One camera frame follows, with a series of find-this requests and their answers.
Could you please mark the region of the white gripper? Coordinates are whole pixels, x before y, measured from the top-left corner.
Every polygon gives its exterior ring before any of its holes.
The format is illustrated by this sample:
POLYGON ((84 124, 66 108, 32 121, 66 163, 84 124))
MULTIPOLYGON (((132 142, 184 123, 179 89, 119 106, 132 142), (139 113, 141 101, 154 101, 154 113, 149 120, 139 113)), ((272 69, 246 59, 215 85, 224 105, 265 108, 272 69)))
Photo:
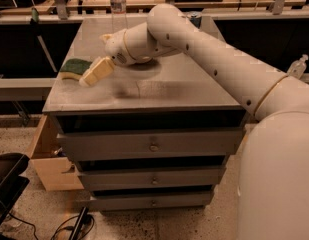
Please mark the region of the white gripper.
POLYGON ((132 58, 127 51, 124 41, 125 33, 126 30, 122 29, 113 34, 103 34, 100 36, 100 40, 105 44, 105 54, 108 57, 98 57, 93 61, 79 80, 81 86, 93 86, 99 80, 109 76, 114 71, 115 64, 119 66, 132 64, 132 58))

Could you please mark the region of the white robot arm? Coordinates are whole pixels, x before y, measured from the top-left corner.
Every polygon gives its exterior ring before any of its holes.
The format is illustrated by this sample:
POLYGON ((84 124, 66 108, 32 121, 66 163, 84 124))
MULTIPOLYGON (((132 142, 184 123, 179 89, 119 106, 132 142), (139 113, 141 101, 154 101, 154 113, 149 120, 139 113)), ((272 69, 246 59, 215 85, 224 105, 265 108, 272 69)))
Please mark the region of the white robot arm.
POLYGON ((103 59, 80 79, 182 52, 256 120, 242 149, 237 240, 309 240, 309 84, 196 28, 171 4, 105 37, 103 59))

